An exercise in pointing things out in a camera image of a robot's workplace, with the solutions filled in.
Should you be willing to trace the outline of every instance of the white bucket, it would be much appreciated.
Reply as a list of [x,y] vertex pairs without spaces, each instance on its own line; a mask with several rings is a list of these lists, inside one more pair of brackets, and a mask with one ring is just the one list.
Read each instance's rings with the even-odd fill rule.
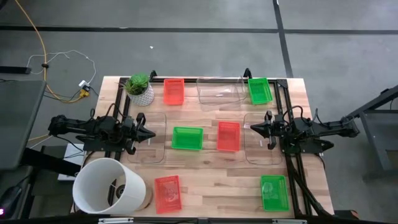
[[[108,203],[109,186],[114,179],[125,176],[126,185],[119,200]],[[73,184],[76,206],[90,214],[128,215],[140,208],[146,196],[143,179],[120,162],[101,158],[87,164]]]

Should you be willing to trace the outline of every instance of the potted plant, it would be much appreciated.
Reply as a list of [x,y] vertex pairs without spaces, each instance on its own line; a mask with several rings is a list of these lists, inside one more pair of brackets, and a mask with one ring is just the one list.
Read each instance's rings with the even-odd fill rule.
[[137,73],[130,77],[123,88],[131,101],[138,106],[147,106],[155,98],[154,90],[149,83],[149,77],[145,73]]

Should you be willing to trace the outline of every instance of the butcher block tabletop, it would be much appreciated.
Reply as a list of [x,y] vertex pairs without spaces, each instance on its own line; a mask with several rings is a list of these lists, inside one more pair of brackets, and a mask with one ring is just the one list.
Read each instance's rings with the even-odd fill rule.
[[[121,77],[104,77],[96,105],[96,116],[106,114],[111,103],[115,102]],[[303,116],[311,118],[310,105],[302,78],[288,78],[292,106],[303,107]],[[178,175],[182,209],[178,212],[157,214],[155,200],[145,209],[131,213],[134,217],[223,217],[223,218],[293,218],[294,211],[289,189],[285,158],[279,145],[267,149],[267,139],[253,134],[249,126],[264,121],[267,110],[277,114],[274,88],[271,92],[274,101],[252,105],[250,96],[240,103],[229,105],[203,105],[198,98],[196,83],[185,83],[185,99],[182,105],[165,105],[164,84],[151,83],[155,99],[149,106],[130,104],[129,115],[143,112],[147,117],[146,128],[157,133],[151,142],[136,144],[136,155],[122,152],[120,162],[139,174],[149,186],[154,179]],[[283,110],[286,110],[284,94],[280,90]],[[123,111],[126,93],[120,103]],[[300,110],[294,110],[300,116]],[[219,121],[234,121],[240,124],[240,150],[226,152],[216,149]],[[203,128],[203,149],[189,151],[172,149],[172,135],[175,126]],[[104,157],[103,152],[94,153],[89,161]],[[330,193],[323,164],[317,156],[302,154],[308,188],[326,211],[333,213]],[[266,212],[262,207],[260,178],[262,175],[284,175],[289,195],[289,211]],[[118,179],[116,187],[123,184]],[[305,211],[302,192],[298,185],[298,201],[301,211]]]

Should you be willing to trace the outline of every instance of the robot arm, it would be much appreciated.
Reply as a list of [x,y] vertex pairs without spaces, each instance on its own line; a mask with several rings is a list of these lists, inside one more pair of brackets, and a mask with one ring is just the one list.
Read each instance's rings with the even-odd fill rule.
[[334,145],[330,141],[320,139],[320,137],[337,134],[342,137],[353,138],[359,134],[353,118],[343,117],[339,121],[327,123],[316,123],[310,119],[295,118],[290,124],[284,121],[282,115],[276,115],[274,121],[271,121],[271,119],[272,113],[267,111],[264,122],[254,124],[250,128],[262,137],[269,138],[268,149],[275,148],[275,137],[280,137],[286,153],[322,153]]
[[49,135],[77,133],[82,134],[76,138],[85,143],[84,151],[111,151],[122,152],[126,150],[134,154],[134,143],[145,141],[156,136],[155,133],[144,128],[145,115],[139,113],[134,122],[130,116],[125,117],[120,123],[112,116],[102,116],[88,121],[69,119],[58,115],[51,119]]

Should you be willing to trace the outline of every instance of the clear plastic container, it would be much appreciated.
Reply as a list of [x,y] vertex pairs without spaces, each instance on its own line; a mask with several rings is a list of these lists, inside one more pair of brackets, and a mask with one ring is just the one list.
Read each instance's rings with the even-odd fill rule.
[[136,153],[129,155],[132,163],[153,164],[162,162],[165,155],[166,115],[164,113],[145,113],[144,127],[155,132],[156,136],[141,143],[135,142]]
[[243,77],[227,81],[222,77],[200,77],[197,89],[200,103],[209,106],[240,103],[248,95]]
[[244,155],[246,160],[256,165],[277,165],[283,161],[282,153],[279,149],[279,139],[277,147],[269,150],[268,139],[264,139],[259,133],[253,131],[250,125],[264,122],[264,113],[248,113],[243,121]]

